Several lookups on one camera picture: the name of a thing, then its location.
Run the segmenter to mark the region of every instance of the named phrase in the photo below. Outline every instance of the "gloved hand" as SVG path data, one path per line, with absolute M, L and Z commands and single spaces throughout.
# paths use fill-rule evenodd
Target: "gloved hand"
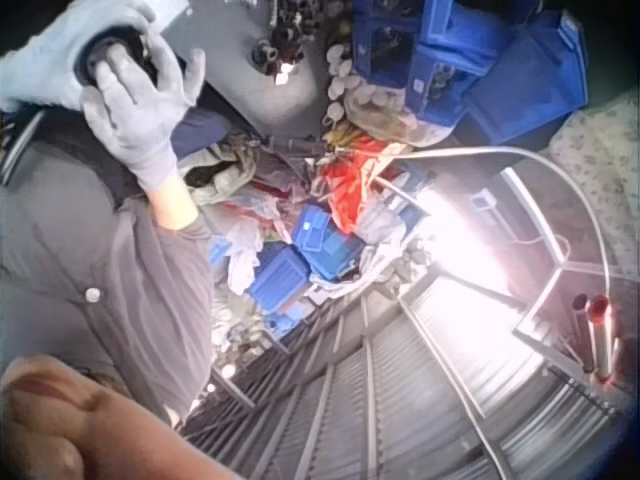
M 183 79 L 177 58 L 159 34 L 149 34 L 145 42 L 158 70 L 157 88 L 124 47 L 115 45 L 107 52 L 108 64 L 96 69 L 99 90 L 85 89 L 82 108 L 95 136 L 150 192 L 177 171 L 171 132 L 200 94 L 205 55 L 193 51 Z
M 0 110 L 21 102 L 80 110 L 82 86 L 73 67 L 85 45 L 117 26 L 146 33 L 155 19 L 143 0 L 75 0 L 44 32 L 0 60 Z

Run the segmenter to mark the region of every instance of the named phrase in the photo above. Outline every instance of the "shirt button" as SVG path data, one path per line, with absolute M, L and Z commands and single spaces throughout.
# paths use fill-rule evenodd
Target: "shirt button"
M 97 288 L 87 288 L 84 292 L 84 298 L 89 303 L 98 303 L 100 301 L 100 290 Z

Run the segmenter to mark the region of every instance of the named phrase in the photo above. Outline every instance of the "black object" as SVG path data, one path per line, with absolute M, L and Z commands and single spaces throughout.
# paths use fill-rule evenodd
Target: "black object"
M 107 50 L 117 44 L 122 45 L 138 65 L 148 70 L 140 32 L 132 27 L 115 27 L 95 36 L 80 52 L 73 70 L 81 85 L 96 86 L 96 67 L 106 60 Z

